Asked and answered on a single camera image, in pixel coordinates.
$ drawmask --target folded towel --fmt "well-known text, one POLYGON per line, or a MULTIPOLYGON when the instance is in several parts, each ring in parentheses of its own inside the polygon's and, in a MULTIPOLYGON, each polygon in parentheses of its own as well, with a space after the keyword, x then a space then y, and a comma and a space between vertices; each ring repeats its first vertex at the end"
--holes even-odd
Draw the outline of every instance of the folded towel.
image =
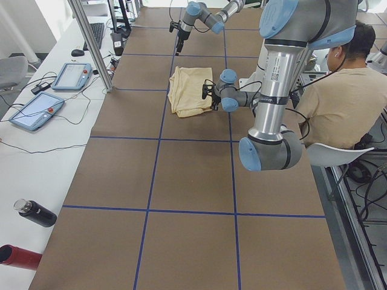
POLYGON ((179 68, 169 79, 170 90, 168 94, 172 113, 180 118, 190 117, 211 111, 212 99, 201 98, 204 81, 212 80, 211 68, 179 68))

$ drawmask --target gray chair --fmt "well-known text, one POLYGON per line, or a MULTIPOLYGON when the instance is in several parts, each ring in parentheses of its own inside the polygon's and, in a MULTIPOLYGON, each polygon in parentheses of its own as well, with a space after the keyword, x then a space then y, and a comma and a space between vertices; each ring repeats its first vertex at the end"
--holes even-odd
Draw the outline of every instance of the gray chair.
POLYGON ((28 61, 25 56, 0 59, 0 93, 12 91, 27 75, 28 61))

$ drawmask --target robotic arm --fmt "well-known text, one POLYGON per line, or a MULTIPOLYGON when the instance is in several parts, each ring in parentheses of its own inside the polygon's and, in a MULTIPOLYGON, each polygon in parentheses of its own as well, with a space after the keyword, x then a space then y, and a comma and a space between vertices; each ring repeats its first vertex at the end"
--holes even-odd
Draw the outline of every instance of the robotic arm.
POLYGON ((370 68, 380 72, 381 74, 387 74, 387 41, 367 62, 370 68))
MULTIPOLYGON (((259 25, 267 49, 259 93, 238 90, 235 86, 237 76, 231 69, 223 71, 216 86, 204 86, 203 97, 212 97, 213 109, 217 109, 220 102, 228 112, 239 106, 252 106, 254 125, 247 137, 239 142, 239 157, 247 170, 281 170, 300 160, 301 142, 282 123, 299 55, 305 50, 332 48, 351 41, 356 27, 357 4, 358 0, 270 0, 259 25)), ((200 11, 205 7, 204 4, 198 5, 200 11)), ((202 18, 200 11, 197 9, 194 13, 191 8, 186 11, 179 33, 190 31, 194 18, 206 23, 207 16, 202 18)), ((182 34, 179 39, 183 40, 179 43, 187 39, 182 34)))
POLYGON ((171 21, 169 26, 169 32, 173 32, 174 29, 178 30, 178 41, 176 45, 176 55, 178 56, 183 49, 184 41, 188 39, 192 28, 195 25, 195 21, 199 19, 214 33, 220 33, 224 28, 224 23, 227 22, 229 17, 236 12, 240 12, 244 6, 245 0, 228 0, 228 3, 217 14, 212 14, 205 3, 190 2, 186 8, 186 12, 183 17, 183 21, 174 22, 171 21))

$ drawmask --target dark hair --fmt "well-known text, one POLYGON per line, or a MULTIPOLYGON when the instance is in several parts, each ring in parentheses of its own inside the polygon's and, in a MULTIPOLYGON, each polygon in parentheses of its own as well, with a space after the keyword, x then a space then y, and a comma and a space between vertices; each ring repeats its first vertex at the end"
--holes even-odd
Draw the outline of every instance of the dark hair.
POLYGON ((345 58, 349 61, 357 58, 366 59, 374 45, 375 38, 375 30, 372 26, 356 20, 356 28, 352 40, 343 45, 345 58))

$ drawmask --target keyboard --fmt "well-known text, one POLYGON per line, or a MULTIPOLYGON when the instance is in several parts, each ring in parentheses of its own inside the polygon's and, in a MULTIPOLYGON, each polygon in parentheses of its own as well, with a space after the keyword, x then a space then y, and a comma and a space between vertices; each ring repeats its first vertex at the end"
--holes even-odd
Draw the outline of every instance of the keyboard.
MULTIPOLYGON (((91 30, 93 31, 94 37, 96 38, 98 48, 101 49, 102 39, 103 39, 103 31, 105 29, 105 24, 104 23, 90 23, 90 26, 91 26, 91 30)), ((83 50, 89 50, 87 48, 86 42, 83 45, 83 50)))

